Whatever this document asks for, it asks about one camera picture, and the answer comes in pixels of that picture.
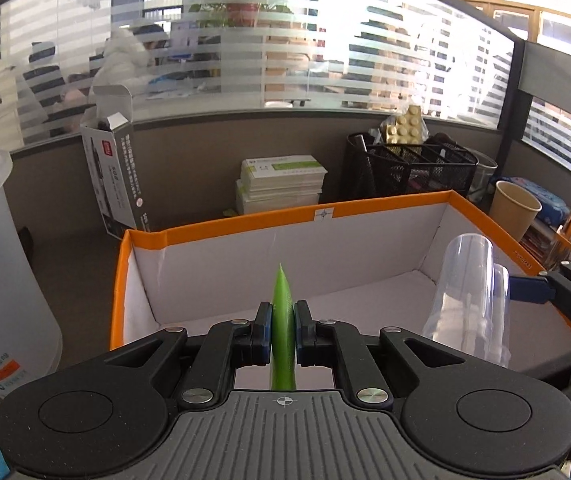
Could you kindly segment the green tube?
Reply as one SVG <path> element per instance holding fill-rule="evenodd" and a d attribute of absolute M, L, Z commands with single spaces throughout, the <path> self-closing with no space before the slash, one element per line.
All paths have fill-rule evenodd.
<path fill-rule="evenodd" d="M 270 388 L 272 391 L 295 390 L 294 300 L 283 266 L 276 271 L 272 307 Z"/>

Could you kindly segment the clear plastic tube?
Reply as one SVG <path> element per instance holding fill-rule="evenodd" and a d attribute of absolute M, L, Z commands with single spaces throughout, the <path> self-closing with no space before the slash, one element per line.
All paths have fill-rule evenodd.
<path fill-rule="evenodd" d="M 457 236 L 446 248 L 422 336 L 506 367 L 511 359 L 509 278 L 488 238 Z"/>

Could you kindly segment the gold perfume bottle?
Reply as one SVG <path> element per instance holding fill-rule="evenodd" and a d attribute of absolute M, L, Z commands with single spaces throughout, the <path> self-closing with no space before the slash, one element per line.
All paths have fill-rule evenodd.
<path fill-rule="evenodd" d="M 571 210 L 565 222 L 555 231 L 543 266 L 553 270 L 564 261 L 571 261 Z"/>

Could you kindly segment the brown paper cup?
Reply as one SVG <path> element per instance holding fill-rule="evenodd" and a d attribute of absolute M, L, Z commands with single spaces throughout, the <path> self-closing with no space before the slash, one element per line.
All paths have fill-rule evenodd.
<path fill-rule="evenodd" d="M 519 242 L 542 209 L 537 197 L 525 188 L 509 181 L 498 181 L 489 217 Z"/>

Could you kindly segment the orange cardboard box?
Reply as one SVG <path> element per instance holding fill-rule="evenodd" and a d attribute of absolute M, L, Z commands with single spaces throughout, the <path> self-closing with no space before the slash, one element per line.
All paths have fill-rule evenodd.
<path fill-rule="evenodd" d="M 129 344 L 177 324 L 200 335 L 253 318 L 284 272 L 316 318 L 374 335 L 420 333 L 432 310 L 448 244 L 464 233 L 491 240 L 514 275 L 540 264 L 459 194 L 438 192 L 263 212 L 130 231 L 120 244 L 110 343 Z"/>

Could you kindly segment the tall dark product box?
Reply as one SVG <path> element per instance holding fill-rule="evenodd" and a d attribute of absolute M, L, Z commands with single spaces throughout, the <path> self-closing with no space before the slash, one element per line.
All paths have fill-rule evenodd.
<path fill-rule="evenodd" d="M 128 230 L 148 232 L 148 206 L 132 143 L 132 95 L 122 84 L 96 86 L 93 99 L 81 118 L 80 133 L 106 232 L 116 238 Z"/>

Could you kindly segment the black mesh desk organizer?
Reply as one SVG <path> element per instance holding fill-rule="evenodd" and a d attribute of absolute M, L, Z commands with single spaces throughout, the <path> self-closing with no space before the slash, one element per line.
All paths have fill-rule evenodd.
<path fill-rule="evenodd" d="M 420 144 L 375 143 L 369 133 L 347 137 L 339 196 L 365 200 L 428 192 L 468 194 L 479 160 L 444 133 Z"/>

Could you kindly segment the yellow building brick plate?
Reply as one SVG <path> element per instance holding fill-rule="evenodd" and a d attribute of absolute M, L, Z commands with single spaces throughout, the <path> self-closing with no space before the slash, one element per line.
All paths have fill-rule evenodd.
<path fill-rule="evenodd" d="M 382 128 L 387 144 L 422 144 L 429 137 L 421 107 L 415 104 L 386 118 Z"/>

